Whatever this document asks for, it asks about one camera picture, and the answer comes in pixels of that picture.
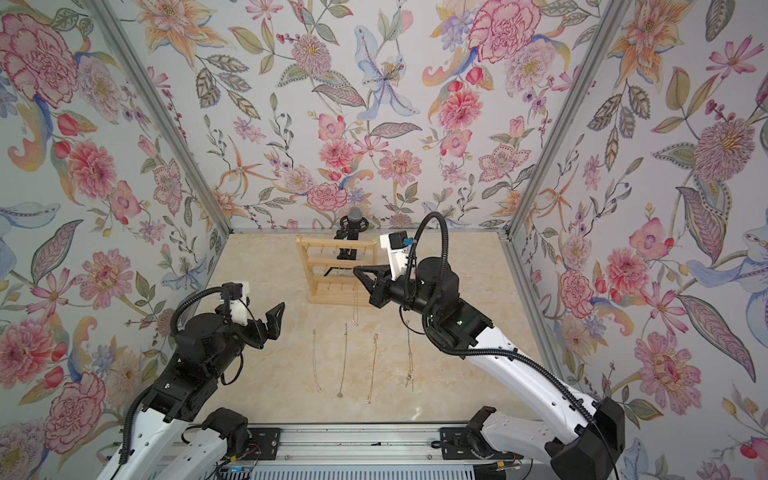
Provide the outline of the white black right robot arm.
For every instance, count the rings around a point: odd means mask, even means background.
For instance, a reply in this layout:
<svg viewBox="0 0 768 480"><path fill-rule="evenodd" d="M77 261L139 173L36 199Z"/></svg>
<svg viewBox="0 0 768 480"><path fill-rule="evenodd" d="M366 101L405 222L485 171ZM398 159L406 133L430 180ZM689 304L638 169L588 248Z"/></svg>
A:
<svg viewBox="0 0 768 480"><path fill-rule="evenodd" d="M481 460L507 454L546 464L560 479L618 478L617 462L625 450L621 406L610 398L596 401L562 382L461 297L442 214L427 214L413 235L382 236L381 247L387 264L353 269L370 305L395 303L419 314L434 347L481 368L538 416L513 418L485 406L464 428L466 449Z"/></svg>

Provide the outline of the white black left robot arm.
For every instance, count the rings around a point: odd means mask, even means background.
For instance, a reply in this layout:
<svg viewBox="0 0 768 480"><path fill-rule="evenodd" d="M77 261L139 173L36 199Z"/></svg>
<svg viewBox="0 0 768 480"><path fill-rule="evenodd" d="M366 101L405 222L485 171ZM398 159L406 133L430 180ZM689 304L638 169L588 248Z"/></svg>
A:
<svg viewBox="0 0 768 480"><path fill-rule="evenodd" d="M118 450L102 479L220 479L225 468L263 445L246 416L219 407L197 419L226 371L247 348L279 338L286 305L252 315L245 283L227 282L182 300L169 321L175 350L168 365L128 407Z"/></svg>

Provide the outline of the wooden jewelry display stand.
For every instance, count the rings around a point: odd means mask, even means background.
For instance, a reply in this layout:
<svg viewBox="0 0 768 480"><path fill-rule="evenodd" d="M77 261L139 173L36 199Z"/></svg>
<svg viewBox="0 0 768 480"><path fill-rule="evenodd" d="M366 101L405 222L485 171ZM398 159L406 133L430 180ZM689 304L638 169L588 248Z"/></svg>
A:
<svg viewBox="0 0 768 480"><path fill-rule="evenodd" d="M311 304L366 306L367 290L354 276L357 266L379 263L377 240L347 240L297 235L300 263Z"/></svg>

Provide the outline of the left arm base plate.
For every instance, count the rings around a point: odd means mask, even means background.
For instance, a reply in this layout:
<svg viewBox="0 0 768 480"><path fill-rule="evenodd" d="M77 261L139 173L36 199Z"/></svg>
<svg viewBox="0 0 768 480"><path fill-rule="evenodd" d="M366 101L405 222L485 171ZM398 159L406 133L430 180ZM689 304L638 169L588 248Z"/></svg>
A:
<svg viewBox="0 0 768 480"><path fill-rule="evenodd" d="M225 435L212 428L201 429L197 435L207 434L218 446L224 447L221 459L235 461L273 461L277 458L278 447L283 431L280 428L249 427L248 433L243 431Z"/></svg>

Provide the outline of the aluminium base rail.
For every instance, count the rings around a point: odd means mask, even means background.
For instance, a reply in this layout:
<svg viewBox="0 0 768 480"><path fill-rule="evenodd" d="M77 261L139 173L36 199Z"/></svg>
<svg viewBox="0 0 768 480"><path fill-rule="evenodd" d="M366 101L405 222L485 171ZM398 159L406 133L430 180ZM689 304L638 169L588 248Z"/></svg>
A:
<svg viewBox="0 0 768 480"><path fill-rule="evenodd" d="M522 450L490 460L443 460L431 447L456 423L252 424L280 428L273 461L213 460L194 467L179 450L163 458L153 479L555 479L546 460Z"/></svg>

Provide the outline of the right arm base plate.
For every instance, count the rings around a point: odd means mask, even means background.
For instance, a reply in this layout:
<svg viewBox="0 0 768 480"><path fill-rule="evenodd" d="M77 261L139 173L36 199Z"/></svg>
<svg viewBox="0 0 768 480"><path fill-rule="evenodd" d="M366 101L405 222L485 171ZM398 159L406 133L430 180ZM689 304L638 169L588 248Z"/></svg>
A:
<svg viewBox="0 0 768 480"><path fill-rule="evenodd" d="M466 427L442 427L438 439L431 442L439 450L443 460L490 460L496 455L477 435Z"/></svg>

